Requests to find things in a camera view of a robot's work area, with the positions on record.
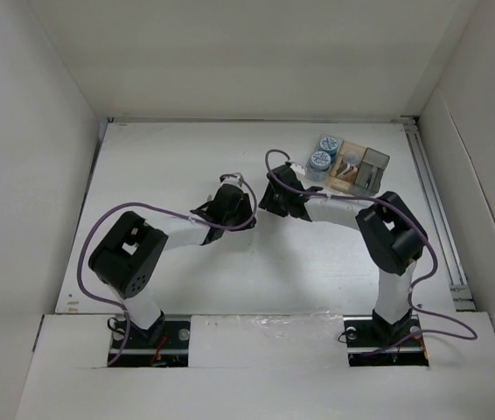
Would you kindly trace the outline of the clear jar of paper clips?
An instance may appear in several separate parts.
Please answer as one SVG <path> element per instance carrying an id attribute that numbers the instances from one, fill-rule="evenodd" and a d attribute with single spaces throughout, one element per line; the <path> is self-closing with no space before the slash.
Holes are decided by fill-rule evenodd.
<path id="1" fill-rule="evenodd" d="M 348 151 L 344 154 L 343 161 L 348 165 L 358 166 L 361 161 L 361 155 L 355 151 Z"/>

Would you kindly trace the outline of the black pen refill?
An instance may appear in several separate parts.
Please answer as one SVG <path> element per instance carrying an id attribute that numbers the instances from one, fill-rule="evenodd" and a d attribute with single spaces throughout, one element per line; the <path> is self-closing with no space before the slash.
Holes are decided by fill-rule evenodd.
<path id="1" fill-rule="evenodd" d="M 368 174 L 368 178 L 366 180 L 366 189 L 371 190 L 373 189 L 375 179 L 377 178 L 378 175 L 378 167 L 377 166 L 372 166 L 370 168 L 370 172 Z"/>

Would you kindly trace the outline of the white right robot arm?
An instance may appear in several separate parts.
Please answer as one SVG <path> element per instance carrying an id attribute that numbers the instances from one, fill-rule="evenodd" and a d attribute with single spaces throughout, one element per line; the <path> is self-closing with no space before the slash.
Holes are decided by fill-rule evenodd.
<path id="1" fill-rule="evenodd" d="M 307 189 L 286 163 L 270 170 L 259 208 L 280 217 L 330 223 L 360 232 L 379 270 L 378 297 L 369 331 L 373 344 L 391 345 L 410 330 L 408 294 L 415 265 L 427 238 L 422 225 L 395 192 L 378 199 L 329 196 L 322 188 Z"/>

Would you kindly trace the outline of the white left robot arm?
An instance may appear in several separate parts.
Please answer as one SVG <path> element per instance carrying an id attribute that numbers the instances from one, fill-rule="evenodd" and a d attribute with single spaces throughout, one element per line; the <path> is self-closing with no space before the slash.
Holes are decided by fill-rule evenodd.
<path id="1" fill-rule="evenodd" d="M 224 181 L 212 199 L 188 215 L 143 203 L 120 205 L 123 213 L 87 263 L 116 299 L 96 300 L 120 307 L 129 319 L 125 327 L 134 339 L 144 347 L 153 347 L 164 335 L 165 316 L 148 283 L 163 252 L 209 245 L 226 232 L 253 228 L 256 204 L 251 189 Z"/>

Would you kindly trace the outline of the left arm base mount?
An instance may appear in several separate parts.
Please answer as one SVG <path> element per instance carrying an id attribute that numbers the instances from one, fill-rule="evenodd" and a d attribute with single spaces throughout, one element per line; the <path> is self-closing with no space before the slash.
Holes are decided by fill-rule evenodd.
<path id="1" fill-rule="evenodd" d="M 123 342 L 126 322 L 110 317 L 111 332 L 107 366 L 109 368 L 187 368 L 191 337 L 191 316 L 167 316 L 163 325 L 156 325 L 154 339 L 132 326 Z"/>

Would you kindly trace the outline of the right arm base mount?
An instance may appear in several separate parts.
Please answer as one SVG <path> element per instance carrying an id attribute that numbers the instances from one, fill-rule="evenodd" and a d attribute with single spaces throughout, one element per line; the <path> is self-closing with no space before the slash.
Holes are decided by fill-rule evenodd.
<path id="1" fill-rule="evenodd" d="M 394 336 L 386 335 L 372 316 L 347 316 L 343 324 L 338 342 L 346 346 L 350 368 L 429 366 L 422 338 L 409 338 L 396 345 L 421 327 L 415 315 Z"/>

